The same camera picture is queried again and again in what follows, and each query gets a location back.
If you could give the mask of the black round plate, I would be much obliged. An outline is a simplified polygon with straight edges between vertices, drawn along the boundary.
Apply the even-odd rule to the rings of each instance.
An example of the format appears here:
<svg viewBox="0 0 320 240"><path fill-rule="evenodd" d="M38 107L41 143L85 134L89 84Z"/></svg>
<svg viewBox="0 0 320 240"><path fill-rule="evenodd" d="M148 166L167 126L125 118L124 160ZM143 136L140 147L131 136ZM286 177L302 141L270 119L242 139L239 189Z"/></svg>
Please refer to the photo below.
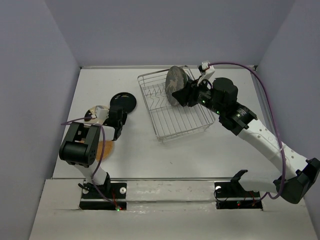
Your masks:
<svg viewBox="0 0 320 240"><path fill-rule="evenodd" d="M129 92L119 92L110 100L111 107L120 107L130 114L137 106L136 97Z"/></svg>

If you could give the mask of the grey deer plate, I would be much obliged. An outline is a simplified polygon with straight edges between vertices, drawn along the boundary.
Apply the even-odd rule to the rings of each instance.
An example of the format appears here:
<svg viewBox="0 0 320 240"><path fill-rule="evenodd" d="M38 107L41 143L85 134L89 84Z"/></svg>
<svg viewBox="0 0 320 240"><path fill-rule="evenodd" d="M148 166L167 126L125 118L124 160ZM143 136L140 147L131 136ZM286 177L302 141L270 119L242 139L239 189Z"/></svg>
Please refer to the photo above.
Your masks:
<svg viewBox="0 0 320 240"><path fill-rule="evenodd" d="M179 66L172 66L166 75L165 94L171 106L178 106L178 101L172 96L172 93L183 89L185 71Z"/></svg>

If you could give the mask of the teal flower plate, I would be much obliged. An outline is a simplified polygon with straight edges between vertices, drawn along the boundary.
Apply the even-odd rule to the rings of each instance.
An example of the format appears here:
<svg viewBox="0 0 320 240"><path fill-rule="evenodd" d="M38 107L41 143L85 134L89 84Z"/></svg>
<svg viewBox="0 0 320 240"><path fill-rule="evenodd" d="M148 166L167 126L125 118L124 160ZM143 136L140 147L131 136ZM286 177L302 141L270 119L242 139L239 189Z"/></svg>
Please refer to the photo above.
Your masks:
<svg viewBox="0 0 320 240"><path fill-rule="evenodd" d="M184 72L184 85L186 86L188 84L189 81L191 81L191 77L189 76L189 74L185 71Z"/></svg>

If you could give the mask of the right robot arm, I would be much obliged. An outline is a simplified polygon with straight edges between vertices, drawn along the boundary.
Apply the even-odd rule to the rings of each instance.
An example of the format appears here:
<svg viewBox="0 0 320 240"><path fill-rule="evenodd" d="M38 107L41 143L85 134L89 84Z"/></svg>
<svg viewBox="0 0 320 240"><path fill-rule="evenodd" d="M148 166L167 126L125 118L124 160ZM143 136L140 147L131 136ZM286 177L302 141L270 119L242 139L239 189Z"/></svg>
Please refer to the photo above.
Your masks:
<svg viewBox="0 0 320 240"><path fill-rule="evenodd" d="M307 159L292 150L270 132L255 113L238 103L238 88L230 79L219 77L212 83L206 79L170 80L166 93L183 107L200 104L216 113L225 129L253 146L280 171L280 176L273 181L261 176L257 180L249 175L237 177L230 183L235 196L247 191L270 192L298 204L316 182L320 161Z"/></svg>

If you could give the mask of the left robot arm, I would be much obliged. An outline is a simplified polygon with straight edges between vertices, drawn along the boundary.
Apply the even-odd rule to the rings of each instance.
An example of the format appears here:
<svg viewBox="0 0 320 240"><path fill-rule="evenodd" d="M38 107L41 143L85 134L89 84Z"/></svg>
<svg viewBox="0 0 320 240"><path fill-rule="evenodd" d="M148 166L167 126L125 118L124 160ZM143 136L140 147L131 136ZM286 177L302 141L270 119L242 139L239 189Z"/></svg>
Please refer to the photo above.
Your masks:
<svg viewBox="0 0 320 240"><path fill-rule="evenodd" d="M62 123L69 126L59 148L59 158L77 168L86 178L89 193L109 201L110 175L101 168L106 142L116 141L126 123L127 113L119 106L95 107L94 113Z"/></svg>

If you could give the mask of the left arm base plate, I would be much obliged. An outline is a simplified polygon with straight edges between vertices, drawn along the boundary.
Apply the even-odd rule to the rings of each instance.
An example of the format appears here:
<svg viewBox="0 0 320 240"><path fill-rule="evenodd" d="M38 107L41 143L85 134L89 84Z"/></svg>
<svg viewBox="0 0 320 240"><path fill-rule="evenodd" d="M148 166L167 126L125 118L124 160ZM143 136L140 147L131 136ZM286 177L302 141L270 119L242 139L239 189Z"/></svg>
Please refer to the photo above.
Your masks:
<svg viewBox="0 0 320 240"><path fill-rule="evenodd" d="M79 208L93 211L125 211L127 209L127 183L111 182L109 192L99 186L99 191L93 184L78 183L81 189Z"/></svg>

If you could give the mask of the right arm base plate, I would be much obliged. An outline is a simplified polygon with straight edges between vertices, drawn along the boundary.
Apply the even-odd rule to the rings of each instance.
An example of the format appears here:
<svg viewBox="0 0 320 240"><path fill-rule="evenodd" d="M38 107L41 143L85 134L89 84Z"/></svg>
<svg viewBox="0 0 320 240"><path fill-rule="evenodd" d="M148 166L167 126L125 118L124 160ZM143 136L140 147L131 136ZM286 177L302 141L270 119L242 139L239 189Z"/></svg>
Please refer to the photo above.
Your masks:
<svg viewBox="0 0 320 240"><path fill-rule="evenodd" d="M238 182L215 182L213 196L218 210L262 210L259 192L245 191Z"/></svg>

